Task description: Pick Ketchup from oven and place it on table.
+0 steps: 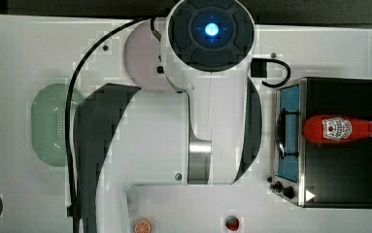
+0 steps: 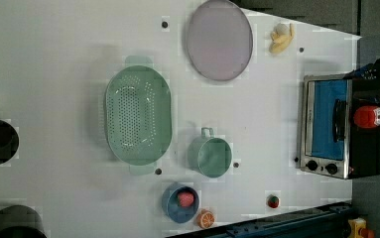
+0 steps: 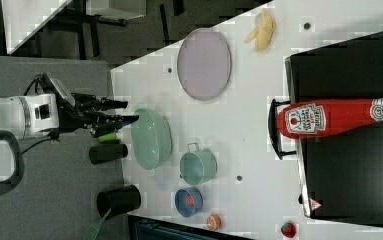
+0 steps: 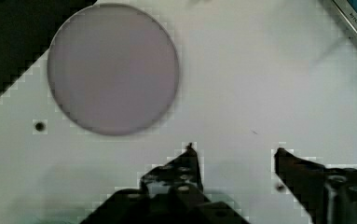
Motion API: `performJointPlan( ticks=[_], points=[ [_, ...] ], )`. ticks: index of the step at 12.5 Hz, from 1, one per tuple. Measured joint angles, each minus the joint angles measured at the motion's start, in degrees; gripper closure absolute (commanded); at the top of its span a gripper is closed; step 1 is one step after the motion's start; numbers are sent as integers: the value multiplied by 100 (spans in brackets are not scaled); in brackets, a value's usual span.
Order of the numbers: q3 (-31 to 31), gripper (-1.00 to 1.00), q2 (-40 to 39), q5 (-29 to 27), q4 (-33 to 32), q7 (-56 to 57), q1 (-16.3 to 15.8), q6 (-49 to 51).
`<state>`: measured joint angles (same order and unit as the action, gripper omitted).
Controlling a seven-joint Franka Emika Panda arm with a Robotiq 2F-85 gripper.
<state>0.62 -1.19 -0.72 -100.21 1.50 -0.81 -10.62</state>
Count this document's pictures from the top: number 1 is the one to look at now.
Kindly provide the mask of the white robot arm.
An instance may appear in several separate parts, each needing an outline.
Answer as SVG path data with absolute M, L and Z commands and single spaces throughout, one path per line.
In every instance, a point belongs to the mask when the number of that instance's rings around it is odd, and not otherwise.
M 261 141 L 253 53 L 254 20 L 238 0 L 179 0 L 160 34 L 168 90 L 106 83 L 76 110 L 76 233 L 131 233 L 133 186 L 244 175 Z

